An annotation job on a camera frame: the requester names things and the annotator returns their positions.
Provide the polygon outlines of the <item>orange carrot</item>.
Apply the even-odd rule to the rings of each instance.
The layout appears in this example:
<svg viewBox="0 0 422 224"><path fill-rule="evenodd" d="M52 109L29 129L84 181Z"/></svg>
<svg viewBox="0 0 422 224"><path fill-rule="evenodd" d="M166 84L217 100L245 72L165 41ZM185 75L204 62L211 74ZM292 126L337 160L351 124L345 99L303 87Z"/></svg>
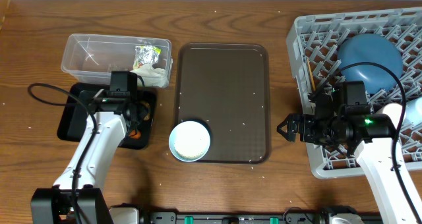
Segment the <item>orange carrot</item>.
<svg viewBox="0 0 422 224"><path fill-rule="evenodd" d="M132 130L131 133L129 134L129 138L138 140L142 137L142 134L139 130Z"/></svg>

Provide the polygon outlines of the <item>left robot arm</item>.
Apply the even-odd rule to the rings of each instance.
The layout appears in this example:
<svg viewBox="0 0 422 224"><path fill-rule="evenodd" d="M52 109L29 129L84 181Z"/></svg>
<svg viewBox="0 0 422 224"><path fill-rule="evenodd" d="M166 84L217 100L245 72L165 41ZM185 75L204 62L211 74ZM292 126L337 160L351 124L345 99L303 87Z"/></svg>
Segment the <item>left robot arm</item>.
<svg viewBox="0 0 422 224"><path fill-rule="evenodd" d="M38 188L31 199L34 223L141 223L138 208L109 208L102 190L116 149L138 135L143 120L138 99L141 76L113 71L108 90L91 102L72 98L86 111L86 128L67 168L51 188Z"/></svg>

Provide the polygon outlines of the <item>white napkin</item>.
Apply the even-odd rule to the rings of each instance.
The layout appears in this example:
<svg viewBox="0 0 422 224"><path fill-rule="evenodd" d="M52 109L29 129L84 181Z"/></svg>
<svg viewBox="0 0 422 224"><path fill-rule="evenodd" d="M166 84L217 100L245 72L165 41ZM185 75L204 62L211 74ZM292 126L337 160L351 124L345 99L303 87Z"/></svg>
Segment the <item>white napkin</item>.
<svg viewBox="0 0 422 224"><path fill-rule="evenodd" d="M141 66L136 66L131 71L142 77L144 83L141 80L138 80L138 85L145 87L159 87L165 88L169 84L169 79L167 77L167 72L162 68L154 68L152 64L144 64Z"/></svg>

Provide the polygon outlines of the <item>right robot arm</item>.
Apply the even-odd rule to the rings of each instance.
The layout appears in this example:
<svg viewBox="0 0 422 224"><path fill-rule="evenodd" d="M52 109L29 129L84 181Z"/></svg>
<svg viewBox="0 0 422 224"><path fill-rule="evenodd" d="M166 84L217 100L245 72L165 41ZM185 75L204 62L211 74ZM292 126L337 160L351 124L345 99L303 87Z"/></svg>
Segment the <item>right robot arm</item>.
<svg viewBox="0 0 422 224"><path fill-rule="evenodd" d="M286 140L296 138L325 149L346 149L362 168L384 223L420 223L421 198L395 139L402 117L371 113L362 81L342 82L319 94L315 114L289 114L277 126Z"/></svg>

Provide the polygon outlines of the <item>brown food scrap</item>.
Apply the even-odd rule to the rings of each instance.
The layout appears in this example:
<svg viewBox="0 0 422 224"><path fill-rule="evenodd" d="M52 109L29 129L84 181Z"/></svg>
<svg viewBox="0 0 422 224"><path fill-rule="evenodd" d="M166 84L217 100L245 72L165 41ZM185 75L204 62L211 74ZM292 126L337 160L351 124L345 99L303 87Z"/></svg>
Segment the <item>brown food scrap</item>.
<svg viewBox="0 0 422 224"><path fill-rule="evenodd" d="M142 119L148 121L151 114L151 106L147 101L141 101L142 105Z"/></svg>

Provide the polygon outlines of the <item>small pink cup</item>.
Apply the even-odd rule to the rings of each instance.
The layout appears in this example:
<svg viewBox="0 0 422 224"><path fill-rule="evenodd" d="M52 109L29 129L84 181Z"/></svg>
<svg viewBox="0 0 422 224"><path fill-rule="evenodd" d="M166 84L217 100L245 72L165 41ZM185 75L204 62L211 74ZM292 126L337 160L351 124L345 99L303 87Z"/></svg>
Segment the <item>small pink cup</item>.
<svg viewBox="0 0 422 224"><path fill-rule="evenodd" d="M376 114L388 115L392 121L397 122L400 120L402 109L403 107L399 103L389 103L385 105L384 107L382 107L381 109L379 109L376 112Z"/></svg>

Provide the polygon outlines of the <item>foil snack wrapper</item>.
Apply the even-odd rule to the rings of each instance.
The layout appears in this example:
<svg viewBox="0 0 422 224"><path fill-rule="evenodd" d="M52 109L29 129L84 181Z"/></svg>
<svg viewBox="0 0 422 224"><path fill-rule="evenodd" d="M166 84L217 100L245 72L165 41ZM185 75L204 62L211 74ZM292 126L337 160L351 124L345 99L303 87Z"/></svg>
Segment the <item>foil snack wrapper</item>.
<svg viewBox="0 0 422 224"><path fill-rule="evenodd" d="M156 64L159 61L161 49L153 45L137 45L133 69L139 69L145 64Z"/></svg>

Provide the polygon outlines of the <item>light blue cup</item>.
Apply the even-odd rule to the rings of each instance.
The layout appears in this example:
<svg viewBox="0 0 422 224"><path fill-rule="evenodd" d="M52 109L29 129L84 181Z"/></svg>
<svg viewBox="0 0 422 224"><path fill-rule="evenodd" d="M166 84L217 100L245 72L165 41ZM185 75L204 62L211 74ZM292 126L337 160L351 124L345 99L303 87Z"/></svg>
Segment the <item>light blue cup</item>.
<svg viewBox="0 0 422 224"><path fill-rule="evenodd" d="M413 99L406 103L405 122L417 126L422 121L422 98Z"/></svg>

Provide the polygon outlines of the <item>large blue bowl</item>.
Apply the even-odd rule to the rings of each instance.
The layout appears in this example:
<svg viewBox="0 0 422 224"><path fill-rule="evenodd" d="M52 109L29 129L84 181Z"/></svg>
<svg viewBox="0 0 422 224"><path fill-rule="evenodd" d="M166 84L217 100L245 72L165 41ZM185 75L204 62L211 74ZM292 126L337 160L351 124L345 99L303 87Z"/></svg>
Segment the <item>large blue bowl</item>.
<svg viewBox="0 0 422 224"><path fill-rule="evenodd" d="M354 63L359 66L342 72L346 81L362 81L369 94L379 90L389 91L397 83L384 70L373 66L382 65L391 70L396 77L401 77L403 71L402 56L393 43L377 34L360 34L346 40L338 50L339 69Z"/></svg>

